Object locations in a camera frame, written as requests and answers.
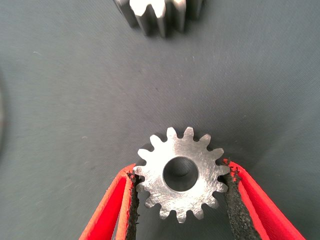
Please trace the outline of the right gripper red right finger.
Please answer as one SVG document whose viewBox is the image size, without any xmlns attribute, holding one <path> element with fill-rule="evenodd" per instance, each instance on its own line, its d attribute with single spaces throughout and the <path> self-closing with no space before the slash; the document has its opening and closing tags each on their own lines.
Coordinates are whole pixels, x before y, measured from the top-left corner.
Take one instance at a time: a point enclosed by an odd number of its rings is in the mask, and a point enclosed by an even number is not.
<svg viewBox="0 0 320 240">
<path fill-rule="evenodd" d="M 223 176 L 224 199 L 236 240 L 305 239 L 242 166 L 226 158 L 223 164 L 230 168 Z"/>
</svg>

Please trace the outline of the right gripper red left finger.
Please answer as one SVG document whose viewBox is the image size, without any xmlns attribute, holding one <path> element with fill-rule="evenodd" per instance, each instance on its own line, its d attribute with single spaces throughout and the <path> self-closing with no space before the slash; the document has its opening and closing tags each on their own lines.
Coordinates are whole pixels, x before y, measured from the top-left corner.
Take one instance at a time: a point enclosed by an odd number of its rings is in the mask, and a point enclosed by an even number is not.
<svg viewBox="0 0 320 240">
<path fill-rule="evenodd" d="M 111 240 L 113 234 L 116 240 L 136 239 L 139 198 L 135 166 L 130 164 L 115 176 L 80 235 L 81 240 Z"/>
</svg>

